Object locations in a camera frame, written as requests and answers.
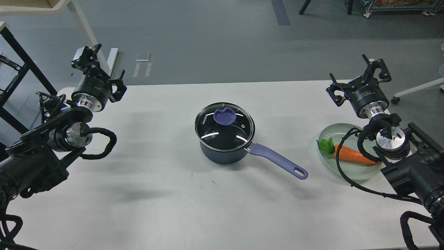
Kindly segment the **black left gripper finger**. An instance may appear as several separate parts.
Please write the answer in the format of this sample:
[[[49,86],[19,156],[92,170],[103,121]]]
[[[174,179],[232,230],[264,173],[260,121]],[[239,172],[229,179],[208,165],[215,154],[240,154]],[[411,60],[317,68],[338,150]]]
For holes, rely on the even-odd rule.
[[[111,90],[113,86],[116,87],[116,90],[114,92],[111,92],[109,96],[109,101],[112,103],[121,101],[122,97],[124,96],[127,90],[127,86],[125,86],[123,82],[124,74],[125,70],[122,70],[119,78],[108,80],[108,85],[111,87]]]
[[[92,47],[85,46],[79,48],[71,61],[71,66],[82,71],[86,76],[97,78],[101,81],[110,80],[110,76],[101,68],[97,57],[101,47],[101,44],[95,44]]]

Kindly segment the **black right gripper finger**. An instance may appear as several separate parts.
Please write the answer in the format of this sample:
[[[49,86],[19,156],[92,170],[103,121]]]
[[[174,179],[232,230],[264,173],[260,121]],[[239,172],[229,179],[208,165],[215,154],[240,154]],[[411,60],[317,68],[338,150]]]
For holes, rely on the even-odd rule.
[[[362,85],[379,85],[392,81],[391,74],[383,59],[371,61],[365,54],[362,54],[362,58],[367,64],[367,68],[361,76]]]
[[[326,92],[330,96],[330,98],[333,100],[336,106],[340,107],[344,104],[345,101],[350,100],[350,91],[351,91],[351,85],[349,83],[339,83],[335,79],[332,73],[329,74],[332,83],[330,86],[326,89]],[[335,94],[336,91],[340,91],[343,93],[343,95]]]

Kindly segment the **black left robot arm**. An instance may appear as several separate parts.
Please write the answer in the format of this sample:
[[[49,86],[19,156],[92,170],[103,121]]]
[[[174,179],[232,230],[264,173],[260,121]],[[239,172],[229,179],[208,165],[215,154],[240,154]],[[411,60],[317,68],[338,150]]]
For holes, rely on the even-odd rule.
[[[71,66],[82,71],[83,77],[71,98],[38,92],[46,97],[40,100],[42,124],[5,149],[8,157],[0,168],[2,250],[28,249],[14,242],[23,220],[7,214],[10,201],[49,191],[68,179],[68,166],[77,158],[105,158],[117,143],[112,131],[88,125],[94,112],[102,111],[108,101],[120,101],[127,90],[122,77],[113,80],[101,68],[101,46],[77,50]]]

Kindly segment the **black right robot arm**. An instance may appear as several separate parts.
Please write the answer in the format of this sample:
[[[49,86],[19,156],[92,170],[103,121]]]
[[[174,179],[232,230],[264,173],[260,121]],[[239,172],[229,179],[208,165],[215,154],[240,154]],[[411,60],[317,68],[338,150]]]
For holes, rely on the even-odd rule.
[[[331,155],[336,160],[339,173],[352,187],[386,198],[417,203],[430,213],[430,217],[412,211],[401,215],[402,236],[409,250],[418,249],[409,227],[410,218],[427,223],[442,250],[443,147],[414,123],[409,123],[405,129],[399,127],[401,118],[386,112],[390,103],[379,87],[380,83],[392,79],[386,64],[383,59],[362,57],[367,64],[362,76],[348,83],[339,83],[330,73],[332,83],[326,91],[336,106],[349,101],[357,117],[368,119],[369,123],[363,129],[351,128],[339,145],[333,147]],[[357,135],[358,152],[365,160],[384,164],[381,172],[395,194],[363,187],[344,173],[340,155],[345,149],[344,142],[352,135]]]

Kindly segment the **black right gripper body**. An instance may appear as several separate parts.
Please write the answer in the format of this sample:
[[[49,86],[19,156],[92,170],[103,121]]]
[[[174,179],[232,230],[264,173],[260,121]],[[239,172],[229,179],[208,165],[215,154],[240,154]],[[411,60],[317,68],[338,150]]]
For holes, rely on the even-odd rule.
[[[351,81],[348,83],[350,93],[347,94],[355,114],[359,118],[370,119],[368,106],[379,106],[385,111],[389,105],[387,97],[379,87],[379,81]]]

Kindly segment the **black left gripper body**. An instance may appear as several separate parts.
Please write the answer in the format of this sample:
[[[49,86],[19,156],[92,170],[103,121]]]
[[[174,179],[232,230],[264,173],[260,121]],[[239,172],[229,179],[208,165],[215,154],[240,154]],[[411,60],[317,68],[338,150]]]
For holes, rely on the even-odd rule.
[[[105,108],[111,91],[112,88],[102,80],[84,75],[71,94],[71,99],[77,106],[100,112]]]

